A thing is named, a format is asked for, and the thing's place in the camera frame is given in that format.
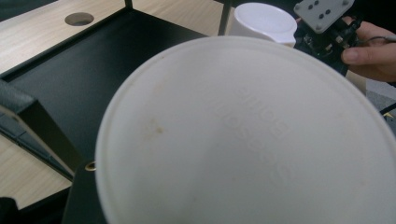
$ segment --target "fingernail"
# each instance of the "fingernail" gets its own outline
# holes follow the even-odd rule
[[[344,63],[354,63],[358,60],[358,52],[354,49],[346,49],[343,53]]]

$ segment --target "light wood surface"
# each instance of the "light wood surface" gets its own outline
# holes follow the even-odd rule
[[[222,4],[212,0],[134,0],[134,8],[204,35],[216,35]],[[58,0],[0,22],[0,74],[93,25],[70,26],[64,18],[88,12],[94,22],[124,7],[123,0]],[[0,197],[19,208],[62,189],[70,181],[0,135]]]

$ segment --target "human hand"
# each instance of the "human hand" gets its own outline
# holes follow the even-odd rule
[[[345,18],[345,21],[351,23],[352,19]],[[373,36],[395,34],[364,21],[357,30],[357,35],[359,40],[368,40]],[[396,43],[384,39],[367,41],[361,46],[345,49],[341,58],[349,64],[349,70],[363,77],[385,82],[396,81]]]

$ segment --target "screw hole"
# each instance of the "screw hole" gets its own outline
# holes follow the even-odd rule
[[[93,22],[94,17],[90,13],[86,12],[77,12],[68,15],[66,18],[64,18],[64,22],[71,26],[84,26],[88,25],[91,22]]]
[[[90,162],[90,163],[88,163],[86,166],[85,166],[85,170],[86,171],[95,171],[96,170],[96,166],[95,166],[95,161],[92,161],[92,162]]]

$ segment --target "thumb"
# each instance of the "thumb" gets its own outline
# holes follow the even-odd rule
[[[351,48],[345,49],[341,55],[341,58],[346,64],[377,64],[377,63],[389,63],[389,60],[393,61],[394,52],[389,52],[389,49],[382,47],[365,47],[365,48]]]

